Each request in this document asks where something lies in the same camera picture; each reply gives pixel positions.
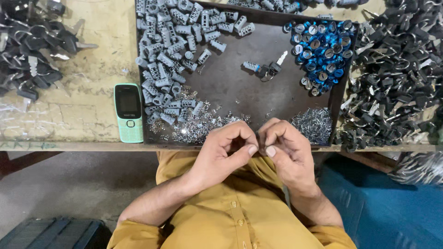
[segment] mint green feature phone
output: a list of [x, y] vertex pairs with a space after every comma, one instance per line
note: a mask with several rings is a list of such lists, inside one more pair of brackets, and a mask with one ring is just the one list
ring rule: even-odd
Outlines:
[[133, 83], [115, 85], [114, 103], [120, 140], [124, 143], [143, 142], [140, 87]]

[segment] shirt placket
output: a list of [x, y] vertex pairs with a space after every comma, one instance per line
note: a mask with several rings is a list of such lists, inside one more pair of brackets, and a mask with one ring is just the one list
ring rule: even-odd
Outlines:
[[246, 223], [245, 215], [241, 210], [240, 202], [238, 201], [237, 194], [234, 190], [229, 190], [232, 218], [237, 233], [237, 244], [239, 249], [253, 249], [251, 245], [251, 238], [249, 236], [248, 224]]

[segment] worn table surface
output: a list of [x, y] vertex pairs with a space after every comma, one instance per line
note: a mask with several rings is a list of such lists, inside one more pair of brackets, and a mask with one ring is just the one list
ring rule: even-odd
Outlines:
[[[319, 4], [303, 14], [317, 16], [332, 13], [334, 19], [363, 22], [362, 10], [381, 13], [383, 0], [371, 0], [356, 8], [332, 8]], [[68, 61], [60, 61], [61, 89], [40, 90], [35, 103], [26, 104], [14, 91], [0, 98], [1, 150], [59, 151], [148, 151], [161, 148], [120, 142], [113, 105], [113, 86], [120, 82], [138, 82], [134, 0], [67, 1], [63, 23], [72, 26], [79, 19], [85, 24], [80, 39], [96, 43], [97, 49], [84, 49]], [[369, 150], [435, 150], [431, 145], [402, 145], [368, 148]], [[339, 150], [339, 146], [326, 149]]]

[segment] brown tray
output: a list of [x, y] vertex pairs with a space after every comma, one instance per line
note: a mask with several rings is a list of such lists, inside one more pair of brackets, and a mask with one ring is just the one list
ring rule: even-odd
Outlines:
[[[202, 73], [197, 71], [189, 73], [183, 71], [181, 75], [186, 78], [185, 85], [191, 87], [191, 91], [197, 91], [197, 98], [211, 103], [211, 108], [221, 105], [222, 108], [217, 111], [218, 115], [224, 117], [229, 111], [234, 116], [241, 114], [251, 115], [250, 127], [256, 131], [269, 118], [277, 117], [282, 120], [290, 120], [300, 112], [305, 112], [308, 108], [328, 107], [331, 111], [332, 125], [335, 130], [340, 105], [342, 104], [343, 94], [346, 88], [348, 72], [351, 60], [344, 68], [344, 76], [335, 85], [331, 91], [322, 96], [311, 96], [308, 90], [301, 85], [300, 80], [306, 75], [301, 66], [295, 64], [295, 57], [291, 54], [293, 46], [290, 43], [291, 33], [285, 34], [282, 31], [284, 24], [295, 20], [297, 23], [306, 21], [321, 21], [323, 19], [300, 16], [293, 14], [284, 14], [270, 11], [250, 9], [228, 4], [215, 4], [200, 2], [204, 8], [218, 8], [222, 10], [238, 11], [239, 17], [245, 15], [247, 24], [255, 24], [255, 31], [245, 37], [236, 36], [234, 33], [221, 31], [222, 35], [218, 41], [226, 43], [225, 52], [221, 53], [212, 46], [208, 46], [203, 41], [197, 45], [197, 51], [194, 54], [195, 61], [205, 48], [212, 52], [212, 56], [205, 62]], [[354, 23], [356, 32], [358, 24]], [[140, 41], [142, 33], [137, 31], [137, 43]], [[354, 50], [357, 35], [354, 35], [351, 50]], [[288, 55], [282, 63], [282, 71], [268, 82], [262, 82], [253, 73], [244, 69], [244, 61], [253, 63], [269, 64], [276, 62], [284, 51]], [[139, 67], [140, 81], [144, 82], [142, 75], [143, 68]], [[143, 111], [143, 122], [146, 123], [146, 114]], [[159, 146], [162, 148], [195, 148], [201, 147], [201, 144], [186, 144], [169, 140], [160, 139], [160, 135], [171, 134], [172, 129], [166, 129], [162, 133], [153, 134], [149, 131], [147, 125], [144, 126], [144, 144]], [[332, 142], [332, 136], [329, 138], [329, 145]]]

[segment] phone keypad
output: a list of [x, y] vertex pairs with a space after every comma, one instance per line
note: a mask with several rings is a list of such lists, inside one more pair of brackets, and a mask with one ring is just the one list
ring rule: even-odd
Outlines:
[[123, 142], [143, 142], [142, 120], [119, 120], [120, 139]]

